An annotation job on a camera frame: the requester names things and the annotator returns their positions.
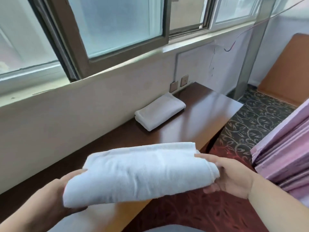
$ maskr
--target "left hand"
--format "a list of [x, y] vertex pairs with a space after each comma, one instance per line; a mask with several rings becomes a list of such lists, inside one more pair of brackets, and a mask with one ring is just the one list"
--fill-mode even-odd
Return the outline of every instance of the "left hand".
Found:
[[68, 181], [85, 171], [84, 169], [76, 170], [39, 189], [0, 225], [0, 232], [3, 228], [7, 228], [7, 231], [17, 231], [18, 226], [20, 231], [46, 232], [66, 216], [85, 210], [87, 207], [65, 208], [62, 200]]

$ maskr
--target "wire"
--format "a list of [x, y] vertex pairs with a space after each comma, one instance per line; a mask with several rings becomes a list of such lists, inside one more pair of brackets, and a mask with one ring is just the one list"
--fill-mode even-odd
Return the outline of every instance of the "wire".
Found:
[[255, 24], [255, 25], [253, 25], [252, 27], [248, 28], [247, 30], [245, 30], [244, 32], [242, 32], [242, 33], [236, 38], [236, 40], [234, 41], [234, 43], [232, 44], [232, 46], [231, 46], [231, 48], [230, 48], [229, 50], [226, 50], [226, 49], [224, 49], [224, 50], [225, 50], [226, 52], [230, 52], [231, 49], [234, 47], [234, 45], [235, 45], [237, 39], [238, 39], [243, 33], [245, 33], [246, 31], [249, 31], [250, 29], [254, 28], [255, 26], [260, 25], [261, 23], [264, 23], [265, 21], [268, 21], [269, 19], [272, 19], [272, 18], [274, 18], [274, 17], [276, 17], [276, 16], [278, 16], [278, 15], [284, 13], [285, 11], [288, 11], [288, 10], [292, 9], [294, 6], [298, 5], [299, 3], [302, 3], [303, 1], [305, 1], [305, 0], [301, 0], [301, 1], [297, 2], [296, 4], [290, 6], [289, 8], [285, 9], [284, 11], [281, 11], [280, 13], [278, 13], [278, 14], [276, 14], [276, 15], [274, 15], [274, 16], [271, 16], [270, 18], [267, 18], [267, 19], [265, 19], [265, 20], [263, 20], [263, 21], [261, 21], [261, 22]]

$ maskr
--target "curtain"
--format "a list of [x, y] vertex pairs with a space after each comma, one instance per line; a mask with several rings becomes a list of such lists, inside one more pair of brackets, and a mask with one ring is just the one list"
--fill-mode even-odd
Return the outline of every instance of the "curtain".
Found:
[[251, 149], [255, 170], [309, 207], [309, 99]]

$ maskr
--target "frosted glass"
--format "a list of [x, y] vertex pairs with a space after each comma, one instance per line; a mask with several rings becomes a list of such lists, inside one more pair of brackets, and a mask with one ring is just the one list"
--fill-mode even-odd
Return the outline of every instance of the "frosted glass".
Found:
[[163, 32], [164, 0], [69, 0], [89, 58]]
[[255, 0], [222, 0], [216, 23], [250, 15]]

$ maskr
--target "white towel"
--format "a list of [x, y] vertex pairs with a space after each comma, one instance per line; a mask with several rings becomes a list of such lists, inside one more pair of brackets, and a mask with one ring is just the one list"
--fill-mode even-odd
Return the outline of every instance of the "white towel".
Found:
[[151, 131], [169, 118], [184, 109], [183, 101], [175, 98], [172, 94], [166, 93], [148, 106], [135, 112], [135, 119], [145, 129]]
[[195, 143], [119, 148], [88, 156], [88, 171], [69, 180], [68, 208], [158, 198], [208, 186], [219, 177], [215, 164], [196, 158]]

